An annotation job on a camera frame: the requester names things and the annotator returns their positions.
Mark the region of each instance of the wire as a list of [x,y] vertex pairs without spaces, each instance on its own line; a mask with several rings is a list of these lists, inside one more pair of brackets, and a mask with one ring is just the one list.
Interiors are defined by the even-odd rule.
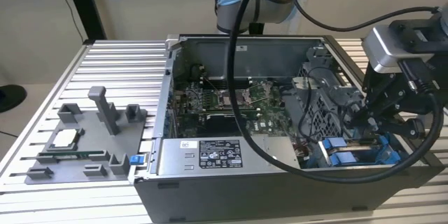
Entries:
[[232,104],[232,110],[235,115],[235,120],[237,124],[237,128],[240,129],[243,138],[252,148],[252,150],[259,154],[259,156],[273,166],[280,168],[281,170],[291,172],[299,176],[303,176],[308,179],[313,179],[316,181],[328,182],[328,183],[339,183],[339,184],[360,184],[360,183],[371,183],[376,182],[395,174],[397,174],[400,171],[407,169],[412,164],[415,164],[420,158],[425,155],[425,153],[429,151],[431,147],[433,146],[433,143],[436,142],[439,138],[439,134],[443,127],[443,106],[439,102],[436,96],[433,93],[428,94],[428,99],[431,101],[431,107],[432,107],[432,125],[429,129],[429,133],[421,143],[421,145],[416,148],[413,153],[401,161],[401,163],[396,164],[387,170],[383,170],[379,173],[371,174],[364,177],[349,177],[349,178],[341,178],[341,177],[329,177],[329,176],[321,176],[309,172],[303,171],[301,169],[297,169],[281,161],[276,160],[257,145],[257,143],[253,141],[251,133],[248,132],[244,125],[244,119],[240,112],[239,103],[236,100],[236,88],[235,88],[235,51],[236,51],[236,40],[239,38],[239,31],[243,21],[243,16],[245,12],[245,8],[248,5],[249,0],[241,0],[240,6],[237,8],[236,17],[235,17],[235,24],[233,28],[231,30],[229,34],[229,43],[228,43],[228,50],[227,50],[227,79],[228,79],[228,89],[229,89],[229,99]]
[[79,30],[79,27],[77,27],[77,25],[76,25],[73,9],[72,9],[72,7],[71,7],[71,4],[68,3],[68,0],[65,0],[65,3],[67,3],[67,6],[68,6],[68,9],[69,9],[69,11],[71,11],[71,16],[72,16],[73,25],[75,25],[75,28],[76,28],[76,31],[77,31],[79,37],[81,38],[81,43],[83,43],[83,42],[84,42],[84,38],[83,38],[81,32],[80,32],[80,30]]
[[4,132],[4,131],[0,131],[0,133],[1,133],[1,134],[5,134],[5,135],[8,135],[8,136],[12,136],[12,137],[19,137],[17,135],[13,135],[13,134],[11,134],[11,133],[8,133],[8,132]]
[[436,7],[428,7],[428,6],[419,6],[419,7],[411,7],[411,8],[405,8],[405,9],[401,9],[401,10],[397,10],[392,13],[388,13],[367,22],[364,22],[363,24],[359,24],[356,26],[352,26],[352,27],[333,27],[333,26],[328,26],[325,25],[324,23],[319,22],[312,16],[309,16],[309,14],[305,12],[305,10],[301,8],[300,6],[300,3],[299,3],[299,0],[292,0],[293,1],[293,4],[299,10],[299,12],[301,13],[301,15],[315,24],[317,25],[319,27],[327,29],[327,30],[331,30],[331,31],[339,31],[339,32],[345,32],[345,31],[355,31],[355,30],[359,30],[388,18],[392,18],[395,16],[399,16],[401,14],[405,14],[405,13],[415,13],[415,12],[431,12],[432,14],[433,13],[437,13],[439,12],[439,6]]

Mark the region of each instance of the black chair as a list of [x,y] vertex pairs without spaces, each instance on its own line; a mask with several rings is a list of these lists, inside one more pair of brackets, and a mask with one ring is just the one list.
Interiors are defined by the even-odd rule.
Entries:
[[0,87],[0,113],[16,107],[27,98],[25,88],[19,85]]

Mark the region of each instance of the sticker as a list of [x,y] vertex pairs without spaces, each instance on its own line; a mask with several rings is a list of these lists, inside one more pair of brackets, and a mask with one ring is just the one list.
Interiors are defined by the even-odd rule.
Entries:
[[236,51],[247,51],[247,46],[236,46]]
[[199,152],[203,169],[243,167],[240,140],[199,141]]
[[181,141],[180,148],[181,149],[197,149],[197,141]]

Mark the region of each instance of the aluminum extrusion table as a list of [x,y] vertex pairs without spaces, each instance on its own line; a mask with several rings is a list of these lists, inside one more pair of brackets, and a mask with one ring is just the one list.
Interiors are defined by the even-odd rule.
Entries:
[[[360,39],[337,40],[365,71]],[[139,195],[128,181],[49,185],[24,184],[33,156],[43,150],[63,103],[93,110],[91,86],[105,86],[119,109],[139,103],[148,110],[141,153],[151,150],[165,63],[164,41],[96,41],[83,46],[48,97],[0,162],[0,223],[151,223]],[[448,165],[448,125],[432,151]],[[399,192],[375,211],[244,221],[244,223],[448,223],[448,170],[425,186]]]

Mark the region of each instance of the floor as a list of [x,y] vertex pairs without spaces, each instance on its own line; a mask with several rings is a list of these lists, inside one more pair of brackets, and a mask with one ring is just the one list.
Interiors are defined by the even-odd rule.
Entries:
[[[23,128],[28,124],[40,104],[43,103],[53,84],[25,84],[27,99],[12,110],[0,113],[0,131],[13,135],[20,135]],[[16,138],[0,134],[0,160],[7,154]]]

